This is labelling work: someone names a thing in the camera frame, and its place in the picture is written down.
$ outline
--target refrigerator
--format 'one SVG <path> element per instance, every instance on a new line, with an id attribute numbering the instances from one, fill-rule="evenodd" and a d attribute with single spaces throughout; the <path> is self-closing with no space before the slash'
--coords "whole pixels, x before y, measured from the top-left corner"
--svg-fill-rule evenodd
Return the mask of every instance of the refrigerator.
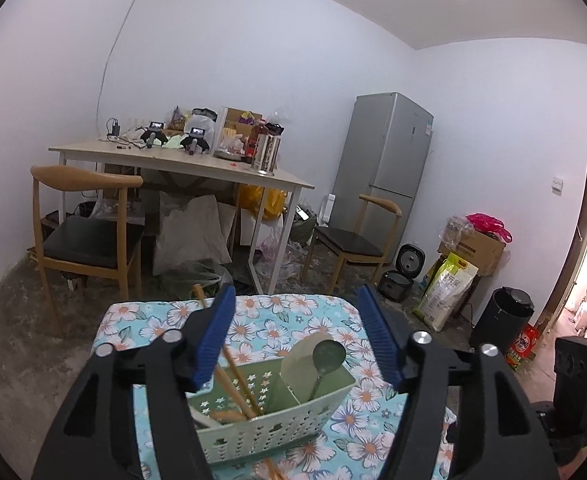
<path id="1" fill-rule="evenodd" d="M 352 231 L 362 205 L 360 193 L 386 198 L 402 210 L 387 260 L 395 257 L 425 167 L 433 116 L 397 92 L 359 96 L 333 187 L 329 226 Z M 374 205 L 360 234 L 384 249 L 393 215 Z"/>

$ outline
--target tabletop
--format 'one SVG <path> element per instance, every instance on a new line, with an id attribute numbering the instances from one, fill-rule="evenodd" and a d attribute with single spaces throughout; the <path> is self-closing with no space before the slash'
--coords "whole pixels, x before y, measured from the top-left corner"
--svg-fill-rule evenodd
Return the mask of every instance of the tabletop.
<path id="1" fill-rule="evenodd" d="M 273 175 L 262 175 L 251 171 L 250 165 L 243 162 L 232 162 L 211 155 L 189 155 L 185 150 L 177 148 L 154 146 L 151 149 L 139 150 L 116 142 L 96 139 L 77 144 L 53 146 L 49 148 L 49 151 L 60 152 L 71 160 L 171 171 L 272 189 L 288 191 L 295 187 L 313 189 L 312 184 L 283 170 L 275 170 Z"/>
<path id="2" fill-rule="evenodd" d="M 94 348 L 110 342 L 116 349 L 148 345 L 165 330 L 180 328 L 198 301 L 117 303 L 112 305 L 94 340 Z M 398 395 L 382 380 L 358 311 L 340 298 L 277 294 L 238 296 L 227 345 L 236 364 L 286 355 L 304 337 L 326 332 L 345 345 L 345 366 L 357 383 L 333 413 L 322 432 L 309 444 L 277 449 L 270 457 L 289 480 L 374 480 L 380 474 L 400 422 L 406 395 Z M 226 365 L 221 357 L 220 364 Z M 144 386 L 134 387 L 136 436 L 145 480 L 160 480 L 155 460 Z M 446 410 L 434 480 L 447 478 L 453 444 L 446 430 L 455 415 Z M 269 480 L 264 462 L 215 465 L 217 480 Z"/>

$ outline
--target black trash can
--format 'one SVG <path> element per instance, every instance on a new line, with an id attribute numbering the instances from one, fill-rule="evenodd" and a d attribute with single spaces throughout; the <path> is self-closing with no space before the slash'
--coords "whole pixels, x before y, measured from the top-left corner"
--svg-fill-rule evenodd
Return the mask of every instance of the black trash can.
<path id="1" fill-rule="evenodd" d="M 517 288 L 498 288 L 471 332 L 469 344 L 478 348 L 483 343 L 493 343 L 506 354 L 531 316 L 533 304 L 529 294 Z"/>

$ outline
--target wall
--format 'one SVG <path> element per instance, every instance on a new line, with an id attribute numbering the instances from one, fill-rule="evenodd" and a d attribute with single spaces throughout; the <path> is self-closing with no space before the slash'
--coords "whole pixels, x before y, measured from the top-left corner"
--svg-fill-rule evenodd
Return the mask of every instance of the wall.
<path id="1" fill-rule="evenodd" d="M 107 70 L 100 123 L 164 118 L 171 108 L 221 106 L 292 124 L 280 168 L 333 188 L 359 94 L 409 92 L 413 50 L 330 0 L 138 0 Z"/>
<path id="2" fill-rule="evenodd" d="M 7 0 L 0 9 L 0 279 L 33 245 L 33 164 L 96 136 L 107 54 L 132 0 Z M 52 193 L 43 211 L 57 208 Z"/>
<path id="3" fill-rule="evenodd" d="M 473 320 L 503 285 L 531 295 L 535 320 L 567 256 L 585 185 L 587 46 L 470 41 L 417 51 L 414 66 L 414 100 L 435 120 L 403 239 L 433 261 L 449 215 L 502 219 L 513 243 L 472 298 Z M 551 192 L 554 176 L 564 179 L 562 196 Z"/>

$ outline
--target bolt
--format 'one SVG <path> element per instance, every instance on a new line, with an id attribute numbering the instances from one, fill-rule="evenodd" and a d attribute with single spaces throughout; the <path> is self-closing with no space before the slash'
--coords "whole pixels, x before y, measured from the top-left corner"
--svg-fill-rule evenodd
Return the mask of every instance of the bolt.
<path id="1" fill-rule="evenodd" d="M 419 345 L 428 345 L 433 341 L 433 338 L 429 332 L 421 330 L 420 332 L 413 333 L 413 340 Z"/>
<path id="2" fill-rule="evenodd" d="M 489 357 L 495 357 L 498 355 L 498 349 L 496 345 L 492 345 L 491 343 L 484 343 L 484 345 L 482 345 L 480 347 L 480 351 Z"/>
<path id="3" fill-rule="evenodd" d="M 96 355 L 98 357 L 107 357 L 111 352 L 114 351 L 114 347 L 109 343 L 103 343 L 96 348 Z"/>
<path id="4" fill-rule="evenodd" d="M 165 343 L 177 343 L 182 339 L 182 332 L 175 329 L 167 330 L 167 332 L 162 335 L 162 338 L 164 339 Z"/>

